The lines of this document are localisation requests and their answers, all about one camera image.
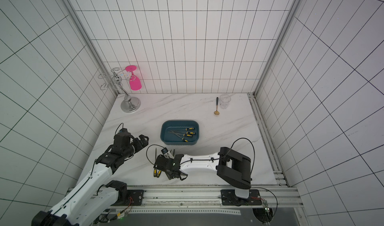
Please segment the file tool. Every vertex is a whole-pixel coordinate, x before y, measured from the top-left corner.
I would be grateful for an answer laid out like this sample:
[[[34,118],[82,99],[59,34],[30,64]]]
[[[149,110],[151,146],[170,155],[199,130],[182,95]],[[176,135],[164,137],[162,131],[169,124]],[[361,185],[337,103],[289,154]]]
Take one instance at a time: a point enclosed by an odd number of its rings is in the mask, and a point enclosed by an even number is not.
[[[162,172],[166,174],[169,180],[174,178],[174,159],[175,158],[170,151],[167,154],[162,153],[161,155],[157,156],[154,168],[156,168],[158,171],[158,178]]]
[[[157,159],[157,148],[155,148],[155,162],[156,162],[156,159]],[[154,168],[154,177],[155,178],[158,178],[158,171],[156,168]]]
[[[171,132],[171,134],[173,134],[173,135],[175,135],[175,136],[177,136],[177,137],[179,137],[183,142],[189,142],[185,137],[183,137],[182,135],[180,135],[180,134],[177,134],[177,133],[172,133]]]
[[[195,130],[195,127],[188,127],[188,128],[182,128],[182,129],[175,129],[174,131],[177,131],[177,132],[189,132],[189,131],[193,131]]]
[[[194,136],[194,135],[191,135],[191,134],[177,133],[177,132],[173,132],[173,131],[170,131],[169,133],[174,134],[176,136],[179,136],[181,138],[184,138],[184,137],[192,138]]]
[[[183,134],[183,135],[196,135],[196,132],[179,133],[179,132],[176,132],[176,131],[171,131],[170,133]]]

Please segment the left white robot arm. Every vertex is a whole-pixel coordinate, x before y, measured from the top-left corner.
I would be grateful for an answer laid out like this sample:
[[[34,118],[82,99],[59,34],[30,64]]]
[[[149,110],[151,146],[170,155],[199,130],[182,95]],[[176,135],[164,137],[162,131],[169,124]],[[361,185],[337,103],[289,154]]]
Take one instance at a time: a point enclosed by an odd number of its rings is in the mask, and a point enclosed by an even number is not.
[[[149,137],[135,138],[126,128],[114,136],[114,142],[93,163],[92,169],[59,203],[49,211],[38,212],[33,226],[89,226],[112,205],[133,203],[127,184],[110,177],[135,153],[147,147]]]

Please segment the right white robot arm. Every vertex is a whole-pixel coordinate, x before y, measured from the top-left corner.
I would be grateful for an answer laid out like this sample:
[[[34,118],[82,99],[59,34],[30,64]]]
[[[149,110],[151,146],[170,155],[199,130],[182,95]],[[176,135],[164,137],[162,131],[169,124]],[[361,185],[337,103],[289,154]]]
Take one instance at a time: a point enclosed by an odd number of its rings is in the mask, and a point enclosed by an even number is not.
[[[236,197],[250,197],[251,159],[228,147],[221,147],[219,152],[203,156],[159,155],[154,169],[166,173],[170,180],[182,181],[191,173],[213,172],[235,188]]]

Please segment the teal plastic storage box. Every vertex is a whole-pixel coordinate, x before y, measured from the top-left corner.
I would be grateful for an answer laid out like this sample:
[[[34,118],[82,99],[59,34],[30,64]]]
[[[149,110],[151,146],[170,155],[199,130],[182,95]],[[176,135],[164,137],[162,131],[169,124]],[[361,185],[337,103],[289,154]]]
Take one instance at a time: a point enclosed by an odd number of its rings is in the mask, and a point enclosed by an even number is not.
[[[192,138],[185,137],[189,142],[183,142],[179,137],[169,133],[175,129],[182,129],[188,127],[195,127],[195,130],[189,132],[196,132]],[[168,120],[163,123],[160,133],[161,140],[166,145],[195,145],[199,140],[200,136],[200,127],[199,124],[194,120]]]

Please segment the chrome glass holder stand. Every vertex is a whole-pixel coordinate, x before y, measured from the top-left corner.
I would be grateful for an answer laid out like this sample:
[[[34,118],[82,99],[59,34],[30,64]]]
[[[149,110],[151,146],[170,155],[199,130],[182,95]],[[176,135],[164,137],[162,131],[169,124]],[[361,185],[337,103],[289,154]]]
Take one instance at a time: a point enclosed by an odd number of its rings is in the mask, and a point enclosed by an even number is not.
[[[111,74],[101,73],[98,76],[98,79],[104,79],[105,83],[100,86],[101,90],[107,90],[108,88],[113,88],[117,92],[122,91],[124,93],[124,99],[121,102],[121,109],[125,113],[133,113],[139,109],[141,106],[140,99],[134,96],[131,96],[129,92],[123,86],[122,76],[127,76],[129,82],[131,83],[138,78],[133,74],[133,71],[136,70],[136,66],[128,66],[125,69],[121,68],[112,68]]]

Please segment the pink plastic wine glass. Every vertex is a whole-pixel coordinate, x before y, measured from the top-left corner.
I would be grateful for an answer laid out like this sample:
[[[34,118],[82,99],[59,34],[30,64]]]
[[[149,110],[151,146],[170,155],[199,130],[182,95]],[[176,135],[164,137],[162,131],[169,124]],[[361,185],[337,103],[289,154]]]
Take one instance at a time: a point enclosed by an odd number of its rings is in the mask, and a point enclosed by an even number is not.
[[[134,74],[134,71],[137,70],[135,65],[129,65],[125,70],[131,74],[129,79],[130,88],[133,91],[138,91],[142,89],[141,80]]]

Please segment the clear glass cup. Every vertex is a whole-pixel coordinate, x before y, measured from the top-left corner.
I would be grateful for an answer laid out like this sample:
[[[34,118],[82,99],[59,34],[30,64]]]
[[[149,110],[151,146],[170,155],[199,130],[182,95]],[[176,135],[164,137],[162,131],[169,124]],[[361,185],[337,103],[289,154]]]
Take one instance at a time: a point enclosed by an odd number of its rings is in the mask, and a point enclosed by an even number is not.
[[[231,101],[231,97],[227,94],[223,94],[219,97],[220,107],[222,109],[227,109]]]

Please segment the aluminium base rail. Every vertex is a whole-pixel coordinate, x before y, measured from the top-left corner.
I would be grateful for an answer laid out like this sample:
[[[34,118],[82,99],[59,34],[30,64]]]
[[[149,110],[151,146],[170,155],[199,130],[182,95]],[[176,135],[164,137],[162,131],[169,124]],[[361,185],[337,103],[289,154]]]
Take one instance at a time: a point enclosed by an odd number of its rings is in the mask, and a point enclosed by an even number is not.
[[[128,190],[144,190],[141,206],[112,205],[100,215],[124,217],[130,214],[208,213],[238,215],[241,209],[270,209],[277,215],[292,208],[299,218],[305,217],[304,204],[296,188],[286,185],[253,185],[263,200],[261,206],[223,206],[221,190],[234,189],[225,185],[140,185]]]

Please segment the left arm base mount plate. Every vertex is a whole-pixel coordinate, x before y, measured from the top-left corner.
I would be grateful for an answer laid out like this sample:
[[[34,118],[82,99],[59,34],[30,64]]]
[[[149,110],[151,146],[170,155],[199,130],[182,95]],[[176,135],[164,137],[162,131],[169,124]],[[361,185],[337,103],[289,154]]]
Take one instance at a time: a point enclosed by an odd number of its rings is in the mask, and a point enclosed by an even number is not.
[[[129,204],[131,204],[131,206],[141,206],[144,198],[144,192],[144,190],[127,190],[123,193],[122,205],[125,207]]]

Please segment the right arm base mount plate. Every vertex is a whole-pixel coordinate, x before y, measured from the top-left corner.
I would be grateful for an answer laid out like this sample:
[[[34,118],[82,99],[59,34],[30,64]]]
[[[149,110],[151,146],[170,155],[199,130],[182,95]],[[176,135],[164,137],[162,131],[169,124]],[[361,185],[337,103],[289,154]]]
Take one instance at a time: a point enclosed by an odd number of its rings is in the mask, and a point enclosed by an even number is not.
[[[261,206],[263,200],[259,190],[229,189],[221,190],[223,206]]]

